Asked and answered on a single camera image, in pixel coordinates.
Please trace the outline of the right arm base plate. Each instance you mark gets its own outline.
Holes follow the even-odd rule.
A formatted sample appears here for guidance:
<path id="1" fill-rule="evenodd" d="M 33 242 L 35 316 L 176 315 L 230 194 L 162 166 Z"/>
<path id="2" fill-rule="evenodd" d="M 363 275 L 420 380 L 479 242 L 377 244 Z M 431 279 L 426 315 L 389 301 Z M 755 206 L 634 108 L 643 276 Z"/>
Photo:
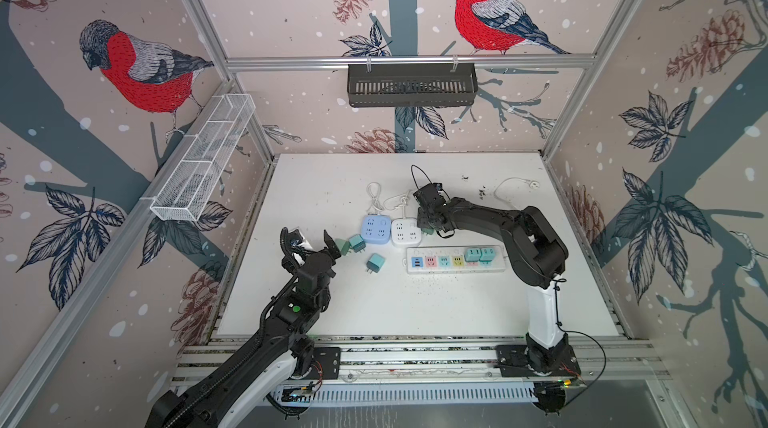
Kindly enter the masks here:
<path id="1" fill-rule="evenodd" d="M 504 378 L 573 378 L 581 375 L 574 350 L 568 344 L 551 349 L 498 345 L 495 353 L 496 366 Z"/>

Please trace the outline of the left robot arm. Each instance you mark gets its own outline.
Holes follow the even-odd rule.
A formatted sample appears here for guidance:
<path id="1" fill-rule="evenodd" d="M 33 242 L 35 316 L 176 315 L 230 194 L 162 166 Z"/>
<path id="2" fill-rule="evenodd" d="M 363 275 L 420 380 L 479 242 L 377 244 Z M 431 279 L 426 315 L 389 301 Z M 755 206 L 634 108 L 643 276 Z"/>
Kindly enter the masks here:
<path id="1" fill-rule="evenodd" d="M 342 256 L 327 232 L 323 238 L 325 247 L 315 251 L 298 229 L 281 230 L 281 266 L 291 278 L 263 309 L 255 334 L 183 394 L 162 395 L 148 427 L 236 427 L 280 384 L 311 371 L 308 332 L 330 304 L 333 266 Z"/>

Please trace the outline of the teal plug adapter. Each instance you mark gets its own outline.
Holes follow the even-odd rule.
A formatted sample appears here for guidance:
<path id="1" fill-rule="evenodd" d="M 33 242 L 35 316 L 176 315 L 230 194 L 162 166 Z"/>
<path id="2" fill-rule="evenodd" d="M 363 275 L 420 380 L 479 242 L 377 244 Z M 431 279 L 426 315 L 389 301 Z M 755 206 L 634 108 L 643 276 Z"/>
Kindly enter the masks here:
<path id="1" fill-rule="evenodd" d="M 477 263 L 482 258 L 482 249 L 475 247 L 467 248 L 464 254 L 464 258 L 467 264 Z"/>
<path id="2" fill-rule="evenodd" d="M 480 263 L 490 264 L 496 258 L 496 250 L 494 247 L 483 247 L 480 250 Z"/>
<path id="3" fill-rule="evenodd" d="M 374 253 L 366 262 L 366 269 L 370 273 L 379 273 L 386 263 L 386 258 L 378 253 Z"/>

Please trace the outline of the long white power strip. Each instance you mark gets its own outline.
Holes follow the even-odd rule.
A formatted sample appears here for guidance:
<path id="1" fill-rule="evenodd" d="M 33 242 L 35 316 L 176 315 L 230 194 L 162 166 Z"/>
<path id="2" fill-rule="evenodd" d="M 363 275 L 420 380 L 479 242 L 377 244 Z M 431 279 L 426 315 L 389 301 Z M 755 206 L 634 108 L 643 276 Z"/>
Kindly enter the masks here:
<path id="1" fill-rule="evenodd" d="M 464 254 L 470 247 L 494 247 L 497 256 L 490 264 L 467 264 Z M 410 247 L 406 249 L 403 265 L 409 274 L 414 275 L 498 273 L 510 268 L 507 258 L 501 253 L 501 246 L 496 245 Z"/>

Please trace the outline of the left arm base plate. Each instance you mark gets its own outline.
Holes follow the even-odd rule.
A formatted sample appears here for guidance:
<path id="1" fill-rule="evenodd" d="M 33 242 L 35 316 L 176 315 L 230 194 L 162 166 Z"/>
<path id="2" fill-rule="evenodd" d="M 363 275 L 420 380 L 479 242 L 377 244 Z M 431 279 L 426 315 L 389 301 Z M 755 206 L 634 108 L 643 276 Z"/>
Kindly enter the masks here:
<path id="1" fill-rule="evenodd" d="M 337 380 L 341 365 L 339 347 L 313 347 L 294 353 L 296 366 L 290 378 L 293 380 Z"/>

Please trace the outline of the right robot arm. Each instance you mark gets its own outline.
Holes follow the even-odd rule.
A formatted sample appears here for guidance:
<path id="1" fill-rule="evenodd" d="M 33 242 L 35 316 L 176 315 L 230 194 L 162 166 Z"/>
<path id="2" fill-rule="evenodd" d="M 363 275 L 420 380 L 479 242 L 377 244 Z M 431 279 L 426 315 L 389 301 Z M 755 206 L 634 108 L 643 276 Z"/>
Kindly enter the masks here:
<path id="1" fill-rule="evenodd" d="M 444 239 L 464 230 L 500 241 L 512 271 L 527 285 L 525 343 L 496 349 L 502 374 L 579 377 L 581 370 L 559 316 L 559 284 L 568 250 L 543 213 L 533 206 L 502 210 L 451 198 L 440 183 L 422 186 L 414 198 L 419 205 L 418 227 L 430 228 Z"/>

